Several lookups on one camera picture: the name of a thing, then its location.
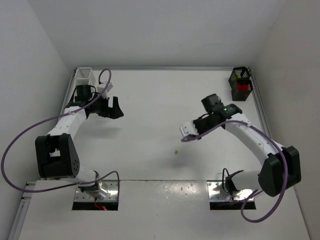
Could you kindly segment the red roof lego piece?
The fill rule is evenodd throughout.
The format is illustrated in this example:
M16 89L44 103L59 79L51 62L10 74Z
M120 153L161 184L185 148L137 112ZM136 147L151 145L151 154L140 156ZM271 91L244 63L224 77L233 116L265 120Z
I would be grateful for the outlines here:
M241 91L250 91L251 90L250 84L247 84L247 83L238 83L237 88Z

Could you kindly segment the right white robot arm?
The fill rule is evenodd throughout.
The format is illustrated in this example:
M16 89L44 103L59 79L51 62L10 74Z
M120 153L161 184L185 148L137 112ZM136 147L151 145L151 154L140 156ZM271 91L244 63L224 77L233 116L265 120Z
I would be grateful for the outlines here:
M224 105L216 94L201 101L206 114L191 121L191 135L200 137L217 125L238 138L258 159L261 170L238 170L225 178L228 193L243 189L262 190L268 196L281 193L283 183L291 188L302 180L300 154L294 146L272 144L252 125L243 111L235 104Z

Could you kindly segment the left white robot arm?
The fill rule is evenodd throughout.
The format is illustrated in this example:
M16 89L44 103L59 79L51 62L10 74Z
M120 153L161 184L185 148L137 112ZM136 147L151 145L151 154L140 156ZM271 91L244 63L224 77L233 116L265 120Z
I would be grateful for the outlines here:
M77 85L64 109L64 116L47 135L35 140L38 172L43 179L67 179L79 184L83 193L88 195L106 194L107 187L100 181L97 171L81 165L73 139L81 124L91 114L108 119L124 116L118 97L99 96L93 85Z

